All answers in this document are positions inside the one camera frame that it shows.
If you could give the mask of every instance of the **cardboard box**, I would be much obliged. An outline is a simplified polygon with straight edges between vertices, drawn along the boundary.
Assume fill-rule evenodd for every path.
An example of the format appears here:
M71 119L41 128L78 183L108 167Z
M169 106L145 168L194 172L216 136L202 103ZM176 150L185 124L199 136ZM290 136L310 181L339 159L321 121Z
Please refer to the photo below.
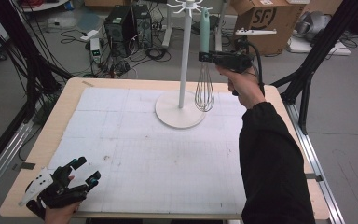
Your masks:
M235 31L241 28L277 31L276 35L248 35L262 55L283 52L305 6L289 4L286 0L231 0L230 4L238 13L232 37L234 46L241 38Z
M128 6L131 0L84 0L86 7L113 7L115 5Z

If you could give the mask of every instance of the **hand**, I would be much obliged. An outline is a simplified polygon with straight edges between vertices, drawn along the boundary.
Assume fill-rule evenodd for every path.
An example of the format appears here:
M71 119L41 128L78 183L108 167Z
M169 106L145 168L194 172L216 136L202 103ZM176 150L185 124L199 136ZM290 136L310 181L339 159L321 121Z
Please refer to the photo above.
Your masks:
M252 109L254 105L266 102L263 93L258 86L253 67L248 68L243 74L232 72L226 68L216 66L217 71L228 77L228 90L238 92L238 100L247 109Z
M72 215L79 209L81 202L72 203L64 208L49 208L46 207L45 223L46 224L67 224L71 220Z

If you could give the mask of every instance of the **computer tower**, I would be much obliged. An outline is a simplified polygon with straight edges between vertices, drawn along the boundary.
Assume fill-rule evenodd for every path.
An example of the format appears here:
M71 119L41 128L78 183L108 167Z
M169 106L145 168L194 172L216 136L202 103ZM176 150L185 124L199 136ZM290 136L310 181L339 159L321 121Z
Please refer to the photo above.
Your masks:
M120 50L125 50L125 53L120 52L120 55L129 56L129 43L136 36L131 7L114 6L103 26L108 41L120 46Z
M152 19L147 5L132 6L139 49L153 47Z
M112 56L127 58L130 56L129 44L125 42L113 42L112 44Z

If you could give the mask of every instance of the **electronic equipment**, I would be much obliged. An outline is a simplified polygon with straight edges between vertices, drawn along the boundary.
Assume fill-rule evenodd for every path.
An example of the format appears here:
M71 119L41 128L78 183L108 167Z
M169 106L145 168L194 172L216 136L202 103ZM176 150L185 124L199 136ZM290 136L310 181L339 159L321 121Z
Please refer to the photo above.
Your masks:
M89 42L89 54L91 61L100 63L102 58L101 44L99 38L92 38Z
M320 35L327 24L330 22L331 17L324 15L321 11L305 12L298 23L295 30L298 34L304 35L309 42L313 42L314 38Z
M26 205L37 216L45 219L46 206L63 208L71 203L85 200L90 190L98 185L101 178L100 172L96 171L85 180L83 185L73 188L69 188L71 182L69 175L86 162L84 157L73 159L63 167L59 166L53 175L48 172L46 167L43 168L27 187L19 206Z
M115 43L115 45L120 46L120 49L124 49L124 52L120 52L120 55L129 56L128 45L136 36L131 7L114 6L103 26L109 43Z
M129 44L124 42L113 42L112 43L112 56L126 58L130 56Z
M152 19L147 5L132 6L132 11L136 31L138 33L137 40L139 49L152 48Z

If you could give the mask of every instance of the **robotic hand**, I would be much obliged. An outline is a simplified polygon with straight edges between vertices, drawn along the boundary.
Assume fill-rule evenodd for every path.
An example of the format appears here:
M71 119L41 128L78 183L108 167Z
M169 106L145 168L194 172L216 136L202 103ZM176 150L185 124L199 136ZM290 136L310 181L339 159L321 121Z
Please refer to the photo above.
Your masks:
M47 168L43 168L37 178L28 186L19 206L26 204L33 213L45 219L44 204L50 208L62 208L71 203L85 200L88 192L98 185L98 180L101 178L100 172L97 171L86 179L86 184L71 189L68 188L68 185L71 182L69 174L72 169L76 170L86 161L84 157L74 159L65 166L58 167L53 175L48 172Z
M243 73L246 69L254 66L253 60L256 56L258 69L256 70L256 76L258 78L260 90L264 92L264 83L261 69L260 53L257 47L248 41L247 35L269 35L276 34L276 31L252 31L252 30L238 30L237 35L242 35L242 38L238 39L238 50L234 52L220 52L220 51L201 51L199 52L199 61L214 63L216 65L225 67L236 73ZM255 56L249 53L249 47L255 50ZM237 91L232 92L233 95L238 96Z

